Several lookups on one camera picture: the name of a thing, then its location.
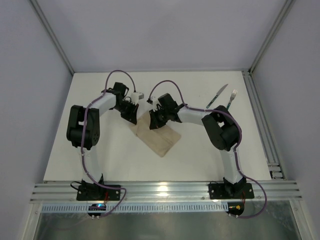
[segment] white wall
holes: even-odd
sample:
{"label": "white wall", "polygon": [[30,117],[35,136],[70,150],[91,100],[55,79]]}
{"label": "white wall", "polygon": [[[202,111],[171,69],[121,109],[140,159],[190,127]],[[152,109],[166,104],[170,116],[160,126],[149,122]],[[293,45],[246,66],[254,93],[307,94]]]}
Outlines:
{"label": "white wall", "polygon": [[297,0],[254,79],[290,179],[320,227],[320,1]]}
{"label": "white wall", "polygon": [[38,0],[76,72],[248,69],[285,0]]}
{"label": "white wall", "polygon": [[0,2],[0,239],[25,224],[43,179],[71,75],[27,0]]}

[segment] cloth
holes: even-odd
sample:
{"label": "cloth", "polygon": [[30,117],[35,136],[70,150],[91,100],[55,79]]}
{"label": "cloth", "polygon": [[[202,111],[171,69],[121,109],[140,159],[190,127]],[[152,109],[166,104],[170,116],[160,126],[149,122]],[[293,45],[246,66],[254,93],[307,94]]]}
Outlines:
{"label": "cloth", "polygon": [[133,133],[140,138],[161,158],[179,141],[181,135],[165,125],[159,129],[150,130],[150,114],[147,111],[131,126]]}

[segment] knife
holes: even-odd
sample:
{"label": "knife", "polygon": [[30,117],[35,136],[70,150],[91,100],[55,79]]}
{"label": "knife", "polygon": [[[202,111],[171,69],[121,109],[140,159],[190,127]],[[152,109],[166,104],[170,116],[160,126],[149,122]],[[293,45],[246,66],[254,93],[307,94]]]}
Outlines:
{"label": "knife", "polygon": [[219,95],[225,90],[225,88],[228,86],[228,83],[224,85],[220,90],[216,93],[215,97],[209,102],[209,104],[205,107],[206,109],[210,108],[211,104],[219,97]]}

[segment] fork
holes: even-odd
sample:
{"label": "fork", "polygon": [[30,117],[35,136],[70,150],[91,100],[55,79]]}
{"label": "fork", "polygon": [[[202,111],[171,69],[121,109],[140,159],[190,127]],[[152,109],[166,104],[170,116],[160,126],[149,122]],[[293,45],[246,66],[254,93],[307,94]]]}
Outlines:
{"label": "fork", "polygon": [[226,107],[227,110],[230,108],[230,105],[231,105],[232,101],[235,99],[235,97],[237,95],[237,92],[238,92],[237,90],[235,90],[235,89],[233,90],[233,92],[232,92],[232,94],[230,96],[230,101],[228,103],[228,106]]}

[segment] white tabletop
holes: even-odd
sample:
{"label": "white tabletop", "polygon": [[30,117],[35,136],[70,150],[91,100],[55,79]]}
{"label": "white tabletop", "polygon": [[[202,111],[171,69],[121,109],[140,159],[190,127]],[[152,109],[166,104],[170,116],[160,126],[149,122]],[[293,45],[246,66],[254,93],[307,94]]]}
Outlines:
{"label": "white tabletop", "polygon": [[[162,80],[175,81],[187,104],[205,108],[216,92],[225,84],[227,88],[212,104],[227,106],[233,89],[238,90],[229,109],[242,128],[239,146],[243,172],[256,180],[270,180],[250,100],[240,71],[213,72],[132,72],[137,92],[144,93],[140,100],[138,117],[152,106],[146,102],[151,89]],[[81,180],[82,166],[76,148],[66,138],[70,108],[86,106],[104,89],[108,73],[76,73],[64,106],[45,172],[45,181]],[[123,73],[114,73],[108,87],[122,82],[133,91],[130,79]],[[159,97],[171,94],[180,104],[177,89],[171,83],[161,84],[153,93]],[[108,181],[220,181],[224,168],[219,151],[211,144],[203,126],[191,123],[168,122],[181,134],[181,139],[164,157],[156,155],[137,138],[116,110],[109,110],[100,118],[100,140],[97,144],[99,164]]]}

